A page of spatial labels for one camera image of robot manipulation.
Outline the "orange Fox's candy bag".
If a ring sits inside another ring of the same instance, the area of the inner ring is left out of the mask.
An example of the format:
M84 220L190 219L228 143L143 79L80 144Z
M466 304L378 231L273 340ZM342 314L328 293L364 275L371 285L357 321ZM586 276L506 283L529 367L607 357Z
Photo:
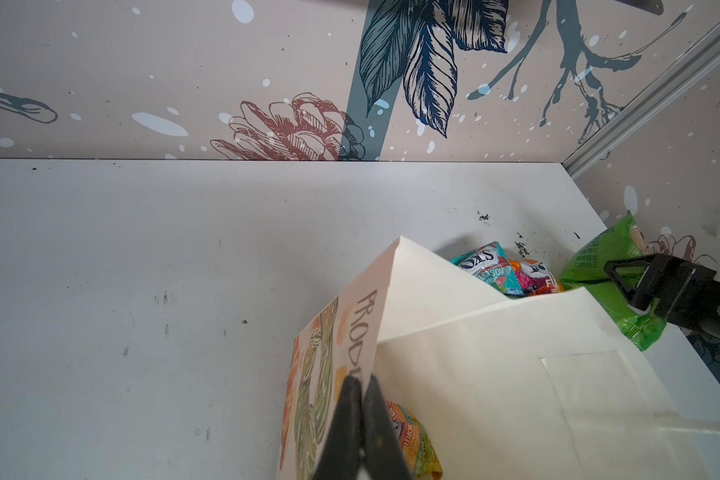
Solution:
M526 297L564 291L563 285L541 261L510 259L509 264Z

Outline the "teal Fox's candy bag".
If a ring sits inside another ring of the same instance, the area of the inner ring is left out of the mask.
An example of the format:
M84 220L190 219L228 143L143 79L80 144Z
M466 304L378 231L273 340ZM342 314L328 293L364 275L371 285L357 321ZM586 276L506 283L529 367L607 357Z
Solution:
M456 257L450 263L508 297L525 296L504 249L497 241Z

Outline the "green snack packet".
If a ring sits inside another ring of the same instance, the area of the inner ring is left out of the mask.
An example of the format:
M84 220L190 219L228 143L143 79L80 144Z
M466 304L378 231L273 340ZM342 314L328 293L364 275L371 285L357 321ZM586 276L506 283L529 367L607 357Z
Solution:
M641 351L661 336L666 322L651 311L633 309L616 282L605 272L609 261L632 260L647 254L647 244L632 214L628 213L579 249L560 275L565 289L585 288L632 343Z

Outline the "beige paper bag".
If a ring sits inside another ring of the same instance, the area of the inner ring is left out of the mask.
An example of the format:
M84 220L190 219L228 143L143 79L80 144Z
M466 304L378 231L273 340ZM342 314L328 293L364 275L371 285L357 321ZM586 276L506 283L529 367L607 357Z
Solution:
M399 238L295 337L275 475L312 479L343 381L375 376L441 479L704 479L654 369L583 289L512 300Z

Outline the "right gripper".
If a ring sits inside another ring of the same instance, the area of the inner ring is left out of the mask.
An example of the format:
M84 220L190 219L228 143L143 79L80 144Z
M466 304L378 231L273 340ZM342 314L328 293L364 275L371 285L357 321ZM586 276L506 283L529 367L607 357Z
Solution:
M720 339L720 282L715 271L666 254L609 260L606 276L628 305L674 324Z

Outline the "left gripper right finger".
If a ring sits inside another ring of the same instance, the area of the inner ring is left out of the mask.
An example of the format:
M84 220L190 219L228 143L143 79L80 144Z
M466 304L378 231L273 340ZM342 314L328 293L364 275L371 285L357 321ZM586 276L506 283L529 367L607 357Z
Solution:
M389 415L386 400L375 376L371 376L362 399L364 429L363 466L370 479L412 479Z

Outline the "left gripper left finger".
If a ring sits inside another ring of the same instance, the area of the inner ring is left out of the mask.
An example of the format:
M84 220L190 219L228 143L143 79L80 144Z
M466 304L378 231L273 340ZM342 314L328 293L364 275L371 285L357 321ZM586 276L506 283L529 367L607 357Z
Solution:
M313 480L355 480L363 446L362 384L344 379L334 417Z

